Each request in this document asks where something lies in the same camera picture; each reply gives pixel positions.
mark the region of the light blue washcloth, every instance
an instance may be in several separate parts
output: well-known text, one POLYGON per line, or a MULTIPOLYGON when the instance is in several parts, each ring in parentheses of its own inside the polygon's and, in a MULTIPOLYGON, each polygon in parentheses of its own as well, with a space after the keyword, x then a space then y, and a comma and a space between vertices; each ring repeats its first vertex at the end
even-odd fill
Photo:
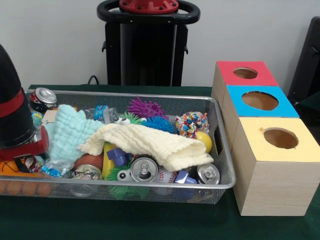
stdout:
POLYGON ((104 124, 86 119, 84 111, 77 112, 70 105, 60 105, 54 123, 45 125, 50 146, 48 154, 52 160, 75 162, 84 153, 77 149, 104 124))

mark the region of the green tablecloth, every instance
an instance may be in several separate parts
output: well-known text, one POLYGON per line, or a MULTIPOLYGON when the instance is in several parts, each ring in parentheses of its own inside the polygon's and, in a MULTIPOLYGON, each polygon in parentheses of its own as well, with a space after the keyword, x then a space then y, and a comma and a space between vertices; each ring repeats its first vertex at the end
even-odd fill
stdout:
MULTIPOLYGON (((211 94, 209 87, 44 87, 69 91, 211 94)), ((241 217, 231 189, 217 205, 9 196, 0 197, 0 204, 0 239, 320 239, 320 188, 303 217, 241 217)))

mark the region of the yellow box lid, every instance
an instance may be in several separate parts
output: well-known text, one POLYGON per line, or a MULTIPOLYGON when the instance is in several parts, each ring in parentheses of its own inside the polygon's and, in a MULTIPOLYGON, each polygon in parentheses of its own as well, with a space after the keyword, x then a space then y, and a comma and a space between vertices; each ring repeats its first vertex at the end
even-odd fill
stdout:
POLYGON ((320 146, 300 118, 239 119, 257 161, 320 162, 320 146))

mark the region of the red box lid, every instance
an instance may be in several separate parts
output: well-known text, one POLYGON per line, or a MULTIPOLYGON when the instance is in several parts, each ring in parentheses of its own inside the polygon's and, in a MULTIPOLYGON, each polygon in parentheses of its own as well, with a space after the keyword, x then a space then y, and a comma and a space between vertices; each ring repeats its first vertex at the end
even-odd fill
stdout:
POLYGON ((218 61, 226 85, 278 86, 263 61, 218 61))

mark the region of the mesh pattern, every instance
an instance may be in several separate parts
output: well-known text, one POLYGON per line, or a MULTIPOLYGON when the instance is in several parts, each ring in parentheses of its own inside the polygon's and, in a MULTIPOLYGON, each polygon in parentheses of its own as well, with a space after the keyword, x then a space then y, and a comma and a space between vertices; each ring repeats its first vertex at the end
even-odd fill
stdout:
MULTIPOLYGON (((116 108, 119 113, 127 110, 134 96, 108 93, 56 93, 58 104, 68 104, 79 110, 95 108, 96 105, 108 105, 116 108)), ((165 114, 169 116, 170 122, 175 125, 176 115, 182 116, 186 112, 207 112, 210 124, 209 135, 213 140, 210 155, 214 159, 214 165, 220 173, 220 185, 229 184, 231 179, 230 165, 227 164, 226 152, 223 149, 218 156, 214 132, 217 130, 218 120, 215 103, 206 99, 182 98, 182 97, 159 97, 143 96, 142 101, 153 101, 159 103, 165 114)), ((121 182, 120 186, 105 184, 79 184, 79 183, 45 183, 0 180, 0 194, 11 196, 33 196, 68 199, 95 199, 95 200, 129 200, 171 203, 202 203, 216 204, 226 189, 217 189, 216 185, 210 185, 210 189, 194 187, 150 187, 150 186, 127 186, 121 182)))

